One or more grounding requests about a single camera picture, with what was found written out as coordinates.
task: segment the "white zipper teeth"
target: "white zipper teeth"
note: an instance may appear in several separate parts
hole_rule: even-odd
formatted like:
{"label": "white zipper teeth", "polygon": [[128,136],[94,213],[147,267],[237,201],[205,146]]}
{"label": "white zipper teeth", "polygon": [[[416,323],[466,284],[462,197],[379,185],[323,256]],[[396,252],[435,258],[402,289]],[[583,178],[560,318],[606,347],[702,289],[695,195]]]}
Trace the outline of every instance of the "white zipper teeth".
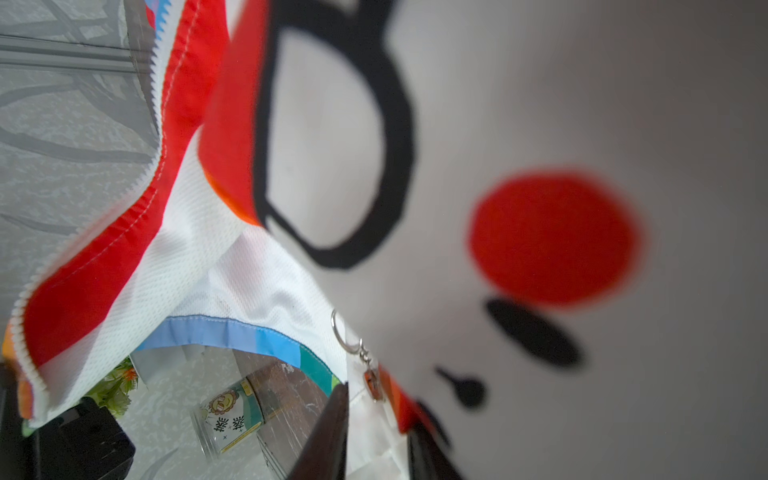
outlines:
{"label": "white zipper teeth", "polygon": [[29,282],[24,285],[24,289],[18,295],[18,298],[14,303],[14,308],[11,311],[11,319],[8,321],[8,324],[11,331],[16,359],[32,387],[32,420],[29,422],[31,427],[43,426],[50,420],[48,417],[50,405],[48,388],[35,367],[35,364],[32,362],[32,358],[30,357],[27,348],[22,321],[27,308],[27,303],[35,290],[40,287],[45,279],[74,257],[85,244],[90,243],[90,241],[93,240],[93,238],[91,238],[88,242],[85,242],[85,239],[90,235],[93,235],[95,230],[97,230],[95,231],[96,235],[103,231],[106,226],[115,221],[122,215],[122,213],[133,205],[147,187],[149,187],[157,166],[160,163],[160,155],[163,147],[163,118],[161,111],[161,101],[163,96],[162,82],[170,59],[170,53],[173,50],[176,29],[181,18],[181,12],[184,10],[184,3],[185,0],[171,0],[165,12],[157,13],[156,25],[164,25],[164,30],[157,31],[154,47],[152,49],[150,69],[153,114],[157,123],[159,138],[157,152],[155,152],[152,164],[147,167],[147,170],[139,177],[139,179],[126,190],[121,199],[115,203],[115,205],[125,205],[125,208],[122,209],[122,211],[119,211],[117,216],[114,215],[114,208],[107,212],[104,212],[103,209],[94,210],[90,216],[92,219],[91,221],[85,226],[79,227],[74,233],[69,235],[67,241],[60,244],[54,253],[46,257],[42,262],[42,265],[35,271],[35,274],[31,276]]}

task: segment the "blue fabric trim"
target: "blue fabric trim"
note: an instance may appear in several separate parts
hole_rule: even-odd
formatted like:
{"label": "blue fabric trim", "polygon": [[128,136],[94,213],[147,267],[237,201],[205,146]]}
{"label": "blue fabric trim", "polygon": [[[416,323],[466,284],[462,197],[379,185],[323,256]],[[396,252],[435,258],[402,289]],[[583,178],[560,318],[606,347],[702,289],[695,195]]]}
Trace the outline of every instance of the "blue fabric trim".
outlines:
{"label": "blue fabric trim", "polygon": [[[265,326],[207,315],[169,316],[136,350],[190,344],[274,356],[301,369],[301,343],[296,340]],[[317,362],[328,369],[319,358]]]}
{"label": "blue fabric trim", "polygon": [[157,11],[154,13],[154,28],[156,31],[165,31],[165,18],[168,16],[170,0],[160,0]]}

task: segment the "red fabric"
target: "red fabric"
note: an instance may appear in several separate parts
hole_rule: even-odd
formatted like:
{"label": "red fabric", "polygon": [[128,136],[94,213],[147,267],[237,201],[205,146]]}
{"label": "red fabric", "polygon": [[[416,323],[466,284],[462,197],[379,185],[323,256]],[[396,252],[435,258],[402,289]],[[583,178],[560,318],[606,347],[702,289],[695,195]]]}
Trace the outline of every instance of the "red fabric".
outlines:
{"label": "red fabric", "polygon": [[104,321],[159,231],[170,190],[218,75],[229,41],[224,3],[190,0],[177,30],[163,86],[163,152],[141,198],[58,269],[32,295],[24,318],[36,366]]}
{"label": "red fabric", "polygon": [[222,200],[258,224],[253,205],[253,129],[269,26],[269,2],[250,0],[224,57],[200,135],[200,163]]}
{"label": "red fabric", "polygon": [[397,429],[400,433],[405,434],[419,422],[419,415],[422,415],[419,412],[419,407],[402,392],[400,385],[381,366],[379,366],[379,376],[389,404],[395,413]]}
{"label": "red fabric", "polygon": [[572,306],[611,289],[640,244],[621,202],[572,172],[507,180],[479,204],[470,231],[480,270],[532,306]]}
{"label": "red fabric", "polygon": [[154,26],[154,12],[150,10],[149,7],[144,7],[147,9],[147,22],[149,22],[149,25],[151,25],[152,28],[155,28]]}

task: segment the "red circle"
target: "red circle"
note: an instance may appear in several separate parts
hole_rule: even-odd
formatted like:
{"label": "red circle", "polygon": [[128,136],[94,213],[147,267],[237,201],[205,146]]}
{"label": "red circle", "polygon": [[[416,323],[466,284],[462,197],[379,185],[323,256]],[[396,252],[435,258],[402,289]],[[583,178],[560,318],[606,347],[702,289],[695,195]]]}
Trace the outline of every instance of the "red circle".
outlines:
{"label": "red circle", "polygon": [[531,306],[573,306],[613,288],[639,243],[624,206],[571,172],[499,185],[478,205],[469,237],[488,280]]}

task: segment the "orange fabric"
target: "orange fabric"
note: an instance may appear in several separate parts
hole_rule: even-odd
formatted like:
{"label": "orange fabric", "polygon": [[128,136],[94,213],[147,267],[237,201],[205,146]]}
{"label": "orange fabric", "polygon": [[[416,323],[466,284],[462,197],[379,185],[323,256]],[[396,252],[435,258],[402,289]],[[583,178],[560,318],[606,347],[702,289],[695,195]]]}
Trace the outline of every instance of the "orange fabric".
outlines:
{"label": "orange fabric", "polygon": [[216,179],[211,177],[208,172],[205,172],[205,179],[208,180],[210,187],[214,190],[214,192],[216,192],[216,195],[219,196],[221,201],[223,201],[230,208],[230,210],[232,210],[232,213],[237,215],[237,218],[241,219],[245,223],[250,223],[251,225],[256,225],[257,227],[261,226],[261,222],[259,222],[258,219],[253,215],[253,209],[242,207],[242,204],[238,200],[232,198],[227,189],[221,187]]}
{"label": "orange fabric", "polygon": [[397,429],[400,433],[408,432],[419,421],[418,408],[415,403],[402,392],[400,386],[389,376],[389,373],[379,367],[379,379],[384,388],[392,410],[397,419]]}
{"label": "orange fabric", "polygon": [[29,420],[32,418],[32,386],[27,381],[18,364],[16,350],[13,348],[13,341],[11,339],[10,323],[5,327],[5,337],[3,337],[2,340],[2,356],[16,373],[16,382],[18,383],[18,413],[23,419]]}

